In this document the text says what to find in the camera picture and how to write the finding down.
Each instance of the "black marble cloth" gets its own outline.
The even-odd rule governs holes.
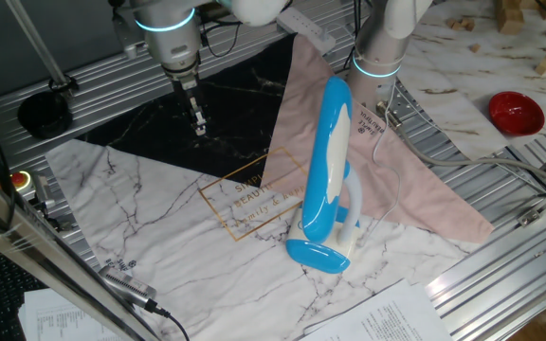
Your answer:
[[[197,136],[175,93],[108,121],[79,140],[223,177],[268,153],[292,62],[295,35],[201,80],[207,134]],[[264,160],[229,177],[261,175]]]

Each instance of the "paper sheet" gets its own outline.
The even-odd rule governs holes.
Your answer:
[[[27,341],[122,340],[51,289],[26,292],[18,318]]]
[[[425,293],[404,279],[301,341],[451,341]]]

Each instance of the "blue and white object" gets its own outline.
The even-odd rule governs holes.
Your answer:
[[[346,161],[352,108],[347,83],[331,77],[323,93],[304,202],[285,243],[293,260],[331,274],[347,269],[358,237],[361,185]],[[338,206],[343,180],[349,209]]]

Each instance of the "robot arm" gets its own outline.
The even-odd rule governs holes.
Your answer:
[[[397,71],[431,0],[373,0],[370,18],[359,30],[347,82],[355,100],[375,112],[388,100]]]
[[[201,108],[198,87],[197,65],[201,36],[195,8],[209,2],[211,0],[130,0],[136,24],[144,35],[149,53],[161,63],[172,81],[174,92],[182,94],[180,104],[189,114],[191,125],[198,135],[206,133],[207,122]],[[283,9],[286,0],[218,2],[242,23],[255,27],[272,22]]]

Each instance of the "keyboard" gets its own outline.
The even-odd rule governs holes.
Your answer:
[[[0,254],[0,340],[25,341],[18,309],[25,292],[47,288],[41,281]]]

